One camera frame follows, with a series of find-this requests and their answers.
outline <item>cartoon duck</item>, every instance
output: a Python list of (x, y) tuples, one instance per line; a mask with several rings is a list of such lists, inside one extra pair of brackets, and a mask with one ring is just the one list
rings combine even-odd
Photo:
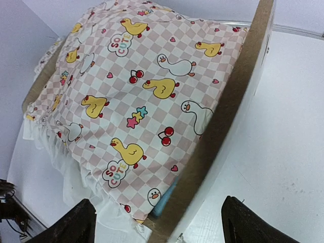
[(80, 58), (80, 56), (77, 54), (77, 51), (79, 50), (80, 47), (75, 48), (73, 51), (70, 51), (68, 54), (66, 54), (66, 62), (67, 63), (73, 63), (75, 62), (77, 59)]
[(215, 57), (217, 54), (221, 55), (222, 52), (220, 52), (221, 47), (223, 47), (224, 43), (211, 43), (207, 44), (205, 42), (198, 42), (195, 47), (199, 50), (206, 49), (205, 55), (208, 57)]
[(106, 98), (94, 97), (92, 95), (87, 95), (81, 102), (81, 105), (88, 105), (86, 108), (86, 113), (91, 118), (102, 118), (102, 109), (109, 105)]
[(137, 35), (138, 38), (142, 37), (142, 32), (144, 30), (147, 30), (147, 31), (150, 30), (150, 27), (148, 27), (148, 24), (140, 23), (140, 22), (132, 24), (132, 22), (129, 18), (123, 19), (120, 23), (123, 27), (125, 27), (126, 31), (129, 34)]
[(155, 207), (156, 204), (158, 203), (158, 201), (160, 201), (161, 199), (161, 192), (159, 189), (157, 188), (153, 188), (151, 190), (149, 190), (148, 194), (147, 194), (147, 199), (148, 202)]
[(32, 122), (35, 121), (35, 116), (26, 115), (26, 118), (27, 118), (28, 120), (31, 120)]
[(141, 159), (145, 160), (147, 158), (144, 155), (143, 149), (135, 143), (131, 143), (125, 148), (121, 140), (118, 138), (113, 138), (110, 145), (120, 153), (124, 162), (129, 166), (134, 166), (134, 169), (138, 167), (138, 161)]
[[(68, 131), (67, 139), (70, 142), (77, 141), (80, 138), (83, 125), (77, 123), (71, 123), (70, 125), (63, 125), (59, 120), (56, 121), (56, 125), (63, 127)], [(62, 133), (58, 132), (57, 135), (61, 138)]]
[(161, 68), (169, 70), (174, 76), (194, 76), (194, 72), (191, 72), (191, 70), (192, 67), (196, 65), (195, 62), (180, 60), (176, 63), (170, 63), (166, 55), (160, 54), (157, 56), (157, 63)]
[(202, 135), (209, 120), (213, 116), (213, 111), (206, 107), (201, 107), (196, 102), (186, 100), (181, 105), (181, 110), (185, 113), (193, 113), (195, 116), (194, 132), (197, 135)]
[(80, 70), (81, 76), (83, 76), (83, 74), (85, 72), (87, 72), (91, 67), (93, 67), (95, 65), (94, 59), (95, 59), (94, 53), (91, 53), (91, 54), (87, 55), (86, 57), (84, 57), (83, 64), (82, 64), (82, 67)]
[(62, 95), (56, 95), (54, 100), (54, 105), (52, 107), (52, 111), (56, 109), (56, 107), (60, 104), (60, 100), (62, 98)]
[(175, 87), (178, 87), (179, 83), (176, 83), (171, 78), (163, 78), (163, 79), (152, 79), (148, 80), (143, 84), (143, 88), (151, 89), (154, 88), (153, 94), (159, 99), (166, 99), (168, 97), (174, 98), (176, 94), (173, 93)]
[(187, 17), (187, 16), (183, 16), (183, 15), (181, 15), (181, 14), (177, 14), (177, 15), (176, 15), (176, 19), (177, 19), (177, 20), (185, 19), (185, 20), (190, 21), (191, 24), (195, 24), (196, 21), (201, 21), (201, 22), (204, 21), (203, 19), (189, 18), (189, 17)]
[(82, 24), (76, 23), (73, 27), (73, 30), (71, 31), (72, 34), (77, 33), (82, 28)]

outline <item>wooden board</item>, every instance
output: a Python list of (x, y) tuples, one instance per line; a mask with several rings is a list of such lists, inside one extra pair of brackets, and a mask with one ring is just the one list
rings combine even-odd
[(147, 218), (149, 243), (176, 242), (202, 205), (229, 153), (230, 141), (258, 86), (276, 0), (260, 0), (251, 29), (216, 111), (158, 219)]

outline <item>yellow star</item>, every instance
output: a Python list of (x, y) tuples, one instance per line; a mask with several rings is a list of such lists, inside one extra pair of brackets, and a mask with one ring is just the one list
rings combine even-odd
[(140, 120), (143, 119), (143, 117), (141, 116), (141, 112), (137, 112), (137, 113), (132, 113), (132, 117), (136, 117), (136, 121), (138, 123), (140, 123)]

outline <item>white surface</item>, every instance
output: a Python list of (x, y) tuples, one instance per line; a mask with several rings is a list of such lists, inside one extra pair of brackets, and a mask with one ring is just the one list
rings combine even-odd
[(23, 0), (59, 36), (69, 34), (88, 8), (104, 0)]
[[(15, 227), (15, 223), (10, 220), (9, 221), (13, 227)], [(2, 243), (19, 243), (19, 234), (14, 232), (9, 224), (6, 222), (6, 220), (3, 220), (2, 223), (0, 223), (0, 236)]]
[(63, 176), (53, 168), (47, 152), (35, 147), (34, 141), (22, 139), (20, 129), (8, 181), (17, 186), (16, 196), (49, 227), (71, 207), (63, 202)]
[[(103, 0), (23, 0), (58, 35), (65, 35), (89, 7)], [(190, 17), (252, 21), (259, 0), (155, 0)], [(275, 24), (324, 31), (324, 2), (322, 0), (277, 0)]]
[(33, 70), (57, 36), (21, 0), (0, 5), (0, 178), (6, 179)]
[(322, 40), (273, 33), (250, 110), (187, 243), (224, 242), (228, 195), (299, 242), (324, 241), (323, 56)]

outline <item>pink and white checkered fabric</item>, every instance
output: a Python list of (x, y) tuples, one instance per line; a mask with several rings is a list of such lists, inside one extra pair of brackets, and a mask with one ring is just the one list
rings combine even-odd
[(26, 117), (66, 143), (91, 188), (144, 220), (193, 153), (246, 31), (152, 2), (109, 4), (80, 18)]

